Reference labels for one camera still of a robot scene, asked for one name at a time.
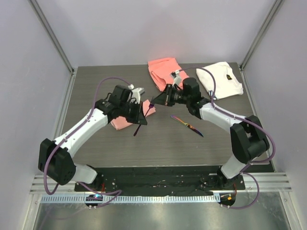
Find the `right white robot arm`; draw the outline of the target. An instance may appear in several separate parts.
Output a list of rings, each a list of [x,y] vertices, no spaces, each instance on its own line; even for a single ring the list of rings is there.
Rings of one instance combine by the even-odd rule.
[[[252,115],[239,116],[223,110],[214,104],[214,99],[206,99],[200,92],[200,86],[194,78],[186,78],[178,86],[179,71],[171,73],[174,81],[153,99],[154,104],[173,106],[184,104],[189,113],[198,119],[208,121],[230,134],[232,156],[217,171],[217,185],[228,189],[238,175],[254,159],[270,148],[268,135],[264,132],[260,120]]]

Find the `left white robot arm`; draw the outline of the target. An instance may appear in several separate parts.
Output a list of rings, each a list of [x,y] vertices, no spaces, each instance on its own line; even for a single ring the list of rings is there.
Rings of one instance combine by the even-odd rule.
[[[99,190],[102,179],[96,169],[74,163],[73,157],[93,134],[120,116],[129,123],[146,125],[142,94],[144,88],[115,86],[105,99],[95,101],[93,108],[69,131],[54,140],[42,141],[38,169],[60,185],[83,182],[91,191]]]

